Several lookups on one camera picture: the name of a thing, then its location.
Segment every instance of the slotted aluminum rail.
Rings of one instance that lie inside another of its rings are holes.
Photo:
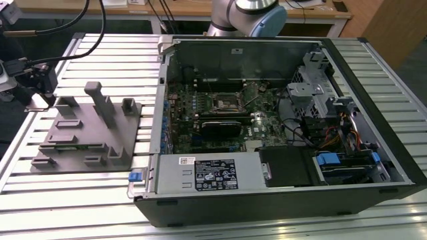
[[[81,54],[97,39],[73,39],[65,55]],[[133,97],[142,104],[132,168],[148,164],[154,108],[158,35],[106,34],[90,56],[56,68],[58,96],[84,94],[86,81],[101,82],[113,102]],[[368,44],[333,39],[378,110],[427,173],[427,111]],[[346,93],[337,78],[341,91]],[[297,218],[181,228],[154,228],[126,196],[128,172],[37,174],[30,158],[37,154],[56,109],[29,113],[0,162],[0,238],[218,240],[218,239],[425,239],[427,190],[389,200],[354,215]]]

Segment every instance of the wooden panel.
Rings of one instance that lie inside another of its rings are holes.
[[[84,6],[84,0],[14,0],[17,6],[27,13],[77,13]],[[153,8],[158,15],[164,15],[164,11],[157,0],[150,0]],[[210,16],[210,2],[196,0],[165,0],[166,5],[174,16]],[[332,0],[326,0],[326,5],[332,6]],[[129,11],[145,11],[146,15],[153,15],[149,5],[129,4],[126,8],[106,9],[106,14],[129,15]],[[89,2],[89,14],[100,13],[100,4],[97,0]],[[286,11],[289,18],[302,18],[302,10],[290,9]],[[328,10],[305,10],[306,18],[333,19],[336,16],[346,16],[350,18],[349,12],[337,12]]]
[[[360,37],[384,0],[341,0],[353,14],[340,33],[341,38]]]
[[[427,33],[427,0],[342,0],[353,18],[341,38],[365,37],[396,69]]]
[[[362,33],[392,68],[397,68],[427,34],[427,0],[386,0]]]
[[[78,13],[85,5],[85,0],[14,0],[17,7],[26,13]],[[129,14],[129,11],[146,11],[152,15],[149,5],[128,5],[128,8],[106,9],[106,14]],[[100,3],[90,0],[86,12],[100,14]]]

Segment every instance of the blue clip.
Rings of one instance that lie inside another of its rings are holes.
[[[372,152],[370,156],[372,156],[374,163],[377,164],[381,161],[378,154],[376,152]]]
[[[141,182],[142,181],[142,173],[141,172],[130,172],[128,174],[129,183]]]
[[[340,164],[341,163],[338,155],[336,153],[321,153],[314,158],[316,158],[320,166],[324,164]]]

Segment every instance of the black cable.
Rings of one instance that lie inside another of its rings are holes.
[[[306,143],[306,145],[309,147],[317,149],[317,146],[302,135],[300,135],[296,131],[293,131],[293,129],[289,128],[284,123],[284,121],[286,121],[286,120],[293,120],[293,121],[294,120],[300,121],[300,120],[297,118],[286,118],[286,119],[281,120],[281,118],[280,118],[278,107],[280,107],[280,100],[281,100],[284,93],[285,93],[285,90],[282,89],[280,96],[278,96],[278,100],[277,100],[277,106],[276,106],[277,119],[278,119],[280,123],[282,124],[284,128],[286,130],[289,130],[292,133],[294,133],[294,135],[298,136],[300,139],[302,139],[302,141]]]
[[[309,147],[312,147],[313,149],[317,149],[317,146],[302,136],[300,135],[292,128],[289,128],[284,123],[282,126],[286,130],[289,130],[296,136],[298,136],[298,138],[306,143],[306,145]]]
[[[150,10],[152,10],[152,12],[153,12],[154,16],[156,16],[156,17],[157,17],[157,19],[158,19],[160,26],[161,26],[161,28],[162,28],[162,30],[164,30],[164,32],[165,32],[165,34],[169,34],[169,32],[168,32],[168,27],[166,27],[165,23],[161,21],[161,18],[160,18],[158,14],[157,14],[157,11],[154,10],[154,7],[153,7],[153,5],[152,5],[150,0],[146,0],[146,2],[148,2],[148,4],[149,4]]]
[[[302,14],[302,16],[304,16],[304,22],[302,22],[302,24],[305,24],[305,20],[306,20],[306,18],[305,18],[305,10],[314,10],[314,9],[313,9],[313,8],[304,8],[297,1],[296,1],[294,3],[296,3],[300,7],[292,6],[290,3],[288,2],[288,0],[284,0],[284,1],[285,1],[286,5],[289,5],[290,8],[293,8],[293,9],[300,9],[300,10],[301,10],[301,14]]]
[[[170,26],[170,29],[172,29],[172,33],[176,34],[176,31],[174,31],[174,27],[172,25],[172,21],[170,21],[170,18],[169,18],[169,15],[168,15],[168,12],[166,12],[166,9],[165,9],[165,6],[164,6],[164,3],[161,0],[158,0],[160,2],[160,5],[161,5],[161,8],[162,8],[162,11],[164,11],[164,14],[165,14],[165,17],[166,17],[166,22],[168,22],[168,25]]]
[[[86,14],[88,8],[89,8],[89,0],[85,0],[84,8],[82,8],[81,12],[78,13],[78,15],[74,17],[74,19],[70,22],[68,22],[62,26],[54,27],[54,28],[47,29],[47,30],[39,30],[39,31],[35,30],[34,34],[35,35],[46,35],[46,34],[57,33],[58,31],[62,31],[64,29],[69,28],[72,25],[74,25],[80,21],[82,16]]]
[[[169,6],[168,6],[168,4],[166,4],[166,0],[162,0],[162,3],[164,3],[164,6],[165,6],[165,9],[166,9],[166,11],[168,11],[168,14],[169,14],[170,18],[172,18],[172,21],[173,21],[174,31],[176,31],[177,34],[180,34],[178,24],[176,23],[173,14],[172,14],[170,9],[169,9]]]
[[[58,61],[70,60],[70,59],[80,59],[80,58],[84,58],[85,56],[88,56],[93,52],[93,50],[97,48],[97,46],[100,45],[101,40],[104,38],[105,25],[106,25],[105,7],[104,7],[102,0],[98,0],[98,4],[100,4],[100,13],[101,13],[101,28],[100,28],[98,38],[97,38],[93,46],[90,47],[90,49],[80,55],[50,57],[50,58],[38,59],[34,61],[27,61],[25,64],[26,67],[30,67],[30,66],[34,66],[34,65],[42,64],[42,63],[49,63],[49,62],[58,62]]]
[[[39,35],[47,35],[47,34],[57,33],[60,31],[62,31],[64,29],[69,28],[72,25],[74,25],[80,21],[82,16],[86,14],[88,8],[89,8],[89,0],[85,0],[85,4],[84,4],[82,10],[78,13],[78,15],[74,17],[74,19],[70,22],[68,22],[66,24],[64,24],[61,26],[57,26],[57,27],[46,29],[46,30],[5,31],[2,33],[2,35],[7,36],[7,37],[31,37],[31,36],[39,36]]]
[[[306,18],[305,18],[305,8],[300,5],[300,3],[297,1],[296,1],[296,4],[301,7],[301,14],[304,16],[304,22],[301,24],[305,24],[305,20],[306,20]]]

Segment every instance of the warning label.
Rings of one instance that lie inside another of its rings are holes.
[[[198,192],[238,189],[233,159],[194,161],[193,173]]]

